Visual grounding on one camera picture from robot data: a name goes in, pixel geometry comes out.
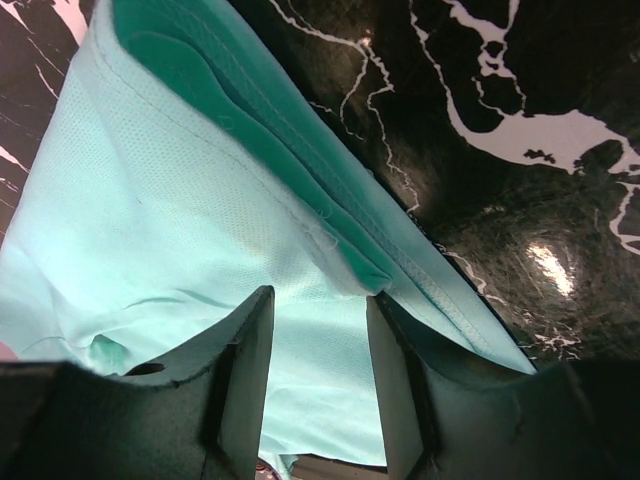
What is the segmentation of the teal t shirt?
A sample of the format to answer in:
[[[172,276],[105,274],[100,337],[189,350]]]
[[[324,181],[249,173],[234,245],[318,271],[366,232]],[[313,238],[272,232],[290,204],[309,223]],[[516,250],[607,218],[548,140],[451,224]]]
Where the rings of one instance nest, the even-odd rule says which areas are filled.
[[[124,374],[275,291],[258,456],[386,463],[366,300],[529,359],[225,1],[100,1],[1,247],[18,358]]]

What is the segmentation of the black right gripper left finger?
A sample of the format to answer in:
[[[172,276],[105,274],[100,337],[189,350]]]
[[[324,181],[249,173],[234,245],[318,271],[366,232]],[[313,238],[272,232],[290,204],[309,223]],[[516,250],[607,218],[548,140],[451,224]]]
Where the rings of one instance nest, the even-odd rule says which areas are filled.
[[[124,375],[69,362],[1,367],[5,479],[250,479],[275,292]]]

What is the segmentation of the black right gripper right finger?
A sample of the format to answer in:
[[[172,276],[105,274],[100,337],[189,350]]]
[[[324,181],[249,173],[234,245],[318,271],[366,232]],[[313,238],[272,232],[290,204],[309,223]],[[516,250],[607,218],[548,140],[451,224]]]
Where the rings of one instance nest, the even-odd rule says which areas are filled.
[[[385,294],[366,307],[392,479],[635,479],[637,361],[525,374],[420,323]]]

